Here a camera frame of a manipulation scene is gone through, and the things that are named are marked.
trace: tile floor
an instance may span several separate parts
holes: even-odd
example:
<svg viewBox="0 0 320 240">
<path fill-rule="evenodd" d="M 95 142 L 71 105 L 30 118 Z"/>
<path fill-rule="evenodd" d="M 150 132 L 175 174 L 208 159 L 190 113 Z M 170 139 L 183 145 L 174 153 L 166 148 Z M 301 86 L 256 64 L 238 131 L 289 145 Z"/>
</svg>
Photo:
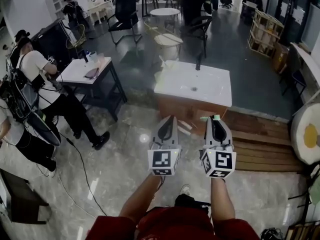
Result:
<svg viewBox="0 0 320 240">
<path fill-rule="evenodd" d="M 84 134 L 75 140 L 63 119 L 59 120 L 58 128 L 80 150 L 89 184 L 97 183 L 94 196 L 102 209 L 110 216 L 117 216 L 126 199 L 148 174 L 148 138 L 160 120 L 159 112 L 124 104 L 118 113 L 118 123 L 112 121 L 104 109 L 96 107 L 89 110 L 88 116 L 99 134 L 106 129 L 111 133 L 111 139 L 100 151 L 91 148 Z M 198 152 L 203 145 L 203 138 L 179 132 L 179 143 L 183 152 L 177 173 L 167 177 L 151 207 L 172 206 L 183 184 L 190 184 L 191 195 L 196 200 L 210 201 L 210 179 L 204 175 Z M 85 239 L 95 221 L 91 215 L 95 217 L 102 213 L 89 194 L 80 156 L 73 147 L 62 140 L 56 156 L 59 175 L 70 196 L 91 215 L 78 208 L 67 196 L 58 174 L 54 178 L 41 176 L 36 165 L 13 146 L 2 145 L 0 154 L 0 167 L 28 179 L 51 208 L 46 225 L 11 223 L 1 213 L 0 219 L 11 239 Z M 305 190 L 305 181 L 300 175 L 236 171 L 226 180 L 226 184 L 237 218 L 247 220 L 258 234 L 269 227 L 286 231 L 301 217 L 303 210 L 297 206 L 303 200 L 288 201 L 288 197 Z"/>
<path fill-rule="evenodd" d="M 285 84 L 279 84 L 280 79 L 272 68 L 271 60 L 248 48 L 247 39 L 251 26 L 245 25 L 240 20 L 239 13 L 227 9 L 220 8 L 214 11 L 212 18 L 207 31 L 207 58 L 203 58 L 201 63 L 229 70 L 232 105 L 290 120 L 299 106 L 293 102 L 295 93 L 288 91 L 282 96 Z M 150 19 L 150 24 L 163 27 L 165 19 L 153 17 Z M 175 20 L 177 22 L 175 30 L 178 33 L 182 24 L 180 15 Z M 152 66 L 152 62 L 156 57 L 155 53 L 158 54 L 160 51 L 151 36 L 145 33 L 143 20 L 139 19 L 137 24 L 137 32 L 143 34 L 137 46 L 130 37 L 126 37 L 115 46 L 111 41 L 106 22 L 95 25 L 95 29 L 96 33 L 93 32 L 92 35 L 98 38 L 88 40 L 85 48 L 112 58 L 127 93 L 149 92 L 152 97 L 155 73 L 161 70 L 160 63 Z M 115 32 L 115 39 L 124 33 L 125 31 Z M 182 46 L 179 60 L 195 63 L 195 54 L 201 49 L 202 43 L 199 40 L 187 39 Z M 162 56 L 165 60 L 175 58 L 177 51 L 175 48 L 163 49 Z"/>
</svg>

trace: door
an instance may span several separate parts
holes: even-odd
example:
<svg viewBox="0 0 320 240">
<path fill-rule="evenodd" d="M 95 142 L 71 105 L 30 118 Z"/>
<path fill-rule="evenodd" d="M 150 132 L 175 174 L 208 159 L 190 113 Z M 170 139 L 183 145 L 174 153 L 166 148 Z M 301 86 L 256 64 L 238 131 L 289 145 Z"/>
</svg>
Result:
<svg viewBox="0 0 320 240">
<path fill-rule="evenodd" d="M 280 42 L 285 46 L 301 41 L 309 6 L 310 0 L 278 0 L 275 17 L 284 25 Z"/>
</svg>

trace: round table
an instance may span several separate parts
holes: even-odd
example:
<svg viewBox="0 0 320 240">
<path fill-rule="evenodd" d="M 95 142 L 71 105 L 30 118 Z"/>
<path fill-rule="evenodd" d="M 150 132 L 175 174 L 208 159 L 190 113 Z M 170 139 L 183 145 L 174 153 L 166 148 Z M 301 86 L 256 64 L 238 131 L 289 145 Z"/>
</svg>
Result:
<svg viewBox="0 0 320 240">
<path fill-rule="evenodd" d="M 179 14 L 180 11 L 175 8 L 159 8 L 150 11 L 153 16 L 173 16 Z"/>
</svg>

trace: man in white t-shirt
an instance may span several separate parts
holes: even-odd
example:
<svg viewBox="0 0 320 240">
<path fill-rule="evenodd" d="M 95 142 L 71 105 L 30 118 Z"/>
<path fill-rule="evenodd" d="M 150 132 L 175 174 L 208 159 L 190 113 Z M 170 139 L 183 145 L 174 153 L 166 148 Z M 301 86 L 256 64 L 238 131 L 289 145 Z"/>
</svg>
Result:
<svg viewBox="0 0 320 240">
<path fill-rule="evenodd" d="M 82 104 L 72 95 L 60 94 L 47 80 L 45 73 L 55 75 L 57 67 L 50 64 L 40 52 L 34 50 L 31 40 L 27 37 L 19 41 L 18 49 L 20 58 L 16 68 L 21 70 L 32 86 L 38 90 L 39 108 L 46 115 L 45 123 L 59 136 L 52 120 L 54 116 L 63 116 L 73 130 L 76 139 L 80 138 L 83 130 L 93 144 L 92 147 L 100 150 L 109 140 L 110 133 L 106 131 L 103 135 L 98 136 Z"/>
<path fill-rule="evenodd" d="M 57 164 L 51 160 L 55 147 L 30 134 L 22 123 L 14 119 L 7 103 L 0 98 L 0 140 L 2 139 L 16 146 L 30 161 L 46 167 L 50 172 L 56 170 Z"/>
</svg>

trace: black office chair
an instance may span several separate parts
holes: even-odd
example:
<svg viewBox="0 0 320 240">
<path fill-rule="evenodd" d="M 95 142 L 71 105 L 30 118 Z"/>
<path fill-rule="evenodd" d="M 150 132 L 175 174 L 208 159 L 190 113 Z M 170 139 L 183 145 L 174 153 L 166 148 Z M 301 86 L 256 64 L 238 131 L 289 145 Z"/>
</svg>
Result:
<svg viewBox="0 0 320 240">
<path fill-rule="evenodd" d="M 118 21 L 112 26 L 110 26 L 110 19 L 112 17 L 116 17 Z M 122 38 L 133 36 L 133 40 L 137 44 L 139 40 L 142 38 L 142 34 L 136 34 L 134 30 L 134 25 L 137 24 L 138 21 L 139 20 L 136 11 L 136 0 L 116 0 L 115 14 L 107 19 L 109 32 L 111 34 L 113 43 L 117 45 L 122 40 Z M 115 41 L 112 32 L 121 30 L 132 30 L 132 34 L 125 34 L 121 36 L 117 41 Z"/>
<path fill-rule="evenodd" d="M 228 9 L 230 9 L 231 6 L 233 6 L 232 0 L 220 0 L 220 2 L 222 3 L 222 4 L 220 4 L 220 6 L 221 6 L 222 8 L 228 8 Z"/>
<path fill-rule="evenodd" d="M 297 101 L 300 98 L 301 94 L 303 93 L 303 91 L 307 86 L 304 76 L 300 71 L 301 68 L 302 68 L 302 63 L 300 61 L 298 52 L 291 45 L 288 53 L 288 57 L 286 59 L 286 69 L 282 72 L 281 79 L 280 79 L 280 83 L 284 79 L 286 79 L 287 81 L 287 87 L 283 91 L 282 96 L 285 95 L 285 93 L 289 88 L 294 88 L 294 87 L 296 88 L 297 85 L 299 84 L 302 86 L 302 90 L 300 91 L 299 96 L 296 98 L 295 101 Z"/>
<path fill-rule="evenodd" d="M 207 30 L 212 21 L 212 16 L 200 16 L 195 18 L 190 25 L 183 26 L 181 30 L 181 39 L 185 37 L 198 38 L 203 41 L 204 57 L 207 57 Z"/>
</svg>

